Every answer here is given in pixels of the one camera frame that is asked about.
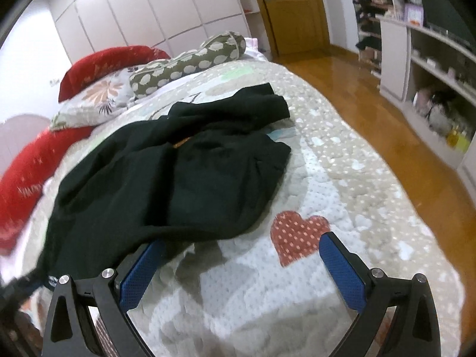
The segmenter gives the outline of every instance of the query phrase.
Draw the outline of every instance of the headboard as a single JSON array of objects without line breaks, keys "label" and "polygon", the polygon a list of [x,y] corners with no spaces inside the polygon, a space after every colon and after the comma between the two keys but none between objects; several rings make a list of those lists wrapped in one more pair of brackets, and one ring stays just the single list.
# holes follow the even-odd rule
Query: headboard
[{"label": "headboard", "polygon": [[15,156],[51,121],[41,115],[21,114],[0,122],[0,178]]}]

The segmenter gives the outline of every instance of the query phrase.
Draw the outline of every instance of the wooden door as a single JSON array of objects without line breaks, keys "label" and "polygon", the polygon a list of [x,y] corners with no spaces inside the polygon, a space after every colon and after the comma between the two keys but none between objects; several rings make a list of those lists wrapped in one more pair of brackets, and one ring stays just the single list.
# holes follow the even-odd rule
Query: wooden door
[{"label": "wooden door", "polygon": [[280,55],[329,44],[322,0],[264,0]]}]

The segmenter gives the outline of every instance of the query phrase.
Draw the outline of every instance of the polka dot heart patch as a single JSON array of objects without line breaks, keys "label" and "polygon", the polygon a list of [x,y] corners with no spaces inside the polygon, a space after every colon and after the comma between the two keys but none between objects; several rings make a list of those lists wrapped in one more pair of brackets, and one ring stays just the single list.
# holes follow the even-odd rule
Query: polka dot heart patch
[{"label": "polka dot heart patch", "polygon": [[271,241],[283,267],[295,260],[314,254],[319,249],[321,235],[329,232],[329,222],[322,216],[304,220],[294,211],[284,211],[271,226]]}]

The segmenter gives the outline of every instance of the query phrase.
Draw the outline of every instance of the floral pillow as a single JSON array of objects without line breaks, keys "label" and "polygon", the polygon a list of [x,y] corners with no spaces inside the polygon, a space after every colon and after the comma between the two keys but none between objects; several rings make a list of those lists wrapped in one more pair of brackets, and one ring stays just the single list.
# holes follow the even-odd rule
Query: floral pillow
[{"label": "floral pillow", "polygon": [[136,98],[129,78],[140,67],[129,67],[110,73],[64,101],[51,121],[50,130],[96,126],[122,114],[134,105]]},{"label": "floral pillow", "polygon": [[207,39],[198,49],[183,52],[170,60],[154,60],[131,75],[130,84],[138,99],[156,92],[167,83],[205,71],[215,65],[239,59],[246,41],[239,33],[223,32]]}]

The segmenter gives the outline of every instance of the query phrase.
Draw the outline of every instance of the green polka dot pillow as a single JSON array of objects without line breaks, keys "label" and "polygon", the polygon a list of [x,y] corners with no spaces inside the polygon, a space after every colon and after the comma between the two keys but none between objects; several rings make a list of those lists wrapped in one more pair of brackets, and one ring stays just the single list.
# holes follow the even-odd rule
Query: green polka dot pillow
[{"label": "green polka dot pillow", "polygon": [[206,40],[199,49],[146,64],[129,78],[132,91],[138,99],[144,98],[172,80],[237,60],[245,53],[245,49],[246,42],[242,35],[223,32]]}]

